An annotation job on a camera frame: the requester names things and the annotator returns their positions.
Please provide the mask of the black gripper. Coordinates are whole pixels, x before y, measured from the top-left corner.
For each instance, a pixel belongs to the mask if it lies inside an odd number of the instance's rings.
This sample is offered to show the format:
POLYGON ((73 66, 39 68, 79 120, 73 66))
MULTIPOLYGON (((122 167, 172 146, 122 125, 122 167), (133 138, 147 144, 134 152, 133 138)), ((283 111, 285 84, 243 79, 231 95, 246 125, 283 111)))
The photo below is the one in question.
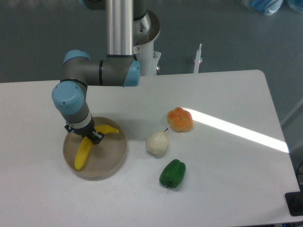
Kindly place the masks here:
POLYGON ((81 135, 82 137, 87 137, 93 145, 99 144, 104 138, 104 134, 95 130, 94 120, 90 120, 89 123, 84 123, 84 125, 79 126, 78 123, 76 126, 74 124, 66 124, 64 128, 68 133, 71 131, 77 135, 81 135))

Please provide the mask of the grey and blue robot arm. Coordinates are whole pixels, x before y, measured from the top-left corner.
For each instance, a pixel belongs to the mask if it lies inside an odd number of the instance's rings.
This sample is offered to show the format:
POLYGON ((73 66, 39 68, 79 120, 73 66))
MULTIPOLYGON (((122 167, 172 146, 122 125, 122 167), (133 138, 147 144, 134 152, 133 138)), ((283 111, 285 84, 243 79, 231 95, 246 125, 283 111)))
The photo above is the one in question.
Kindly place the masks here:
POLYGON ((82 0, 90 10, 105 10, 107 23, 107 58, 92 62, 80 50, 66 53, 62 79, 52 90, 54 106, 66 121, 67 132, 99 144, 104 133, 95 129, 86 102, 88 86, 135 87, 140 81, 140 62, 134 56, 132 0, 82 0))

